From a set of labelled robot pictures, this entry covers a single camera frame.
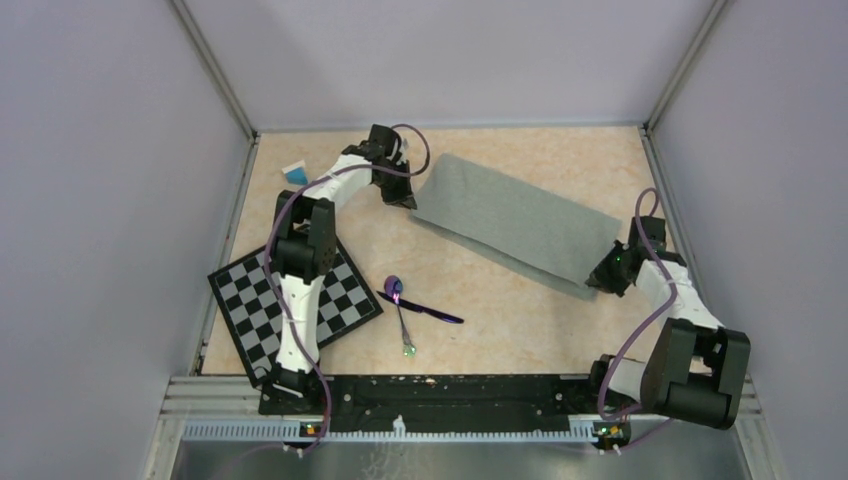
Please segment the grey cloth napkin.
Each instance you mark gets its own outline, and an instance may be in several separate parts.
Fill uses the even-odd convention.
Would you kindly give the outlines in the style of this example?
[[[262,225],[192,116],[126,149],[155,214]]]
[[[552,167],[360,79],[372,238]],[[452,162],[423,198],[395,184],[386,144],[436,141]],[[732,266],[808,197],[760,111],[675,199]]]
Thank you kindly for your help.
[[[545,287],[580,300],[621,220],[452,154],[416,194],[414,221]]]

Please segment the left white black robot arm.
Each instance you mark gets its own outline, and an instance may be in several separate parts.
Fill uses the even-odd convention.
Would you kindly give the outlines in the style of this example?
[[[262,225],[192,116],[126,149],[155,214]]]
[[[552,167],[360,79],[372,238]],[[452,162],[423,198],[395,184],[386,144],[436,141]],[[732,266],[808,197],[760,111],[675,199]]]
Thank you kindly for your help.
[[[320,289],[337,253],[336,213],[359,190],[376,186],[384,204],[414,210],[407,143],[397,126],[375,124],[342,150],[321,177],[277,200],[264,270],[282,309],[281,345],[266,381],[297,413],[319,404],[317,318]]]

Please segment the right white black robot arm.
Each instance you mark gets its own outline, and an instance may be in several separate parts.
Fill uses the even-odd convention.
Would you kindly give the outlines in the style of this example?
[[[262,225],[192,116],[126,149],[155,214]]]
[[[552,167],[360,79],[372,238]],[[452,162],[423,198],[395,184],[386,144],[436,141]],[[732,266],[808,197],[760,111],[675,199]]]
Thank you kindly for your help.
[[[685,260],[666,247],[664,219],[633,217],[627,241],[614,242],[586,284],[617,296],[634,286],[650,301],[653,311],[634,336],[663,324],[648,360],[626,358],[635,341],[629,337],[617,354],[593,363],[586,397],[594,409],[612,420],[628,397],[634,403],[622,415],[644,412],[720,430],[734,424],[750,340],[708,310]]]

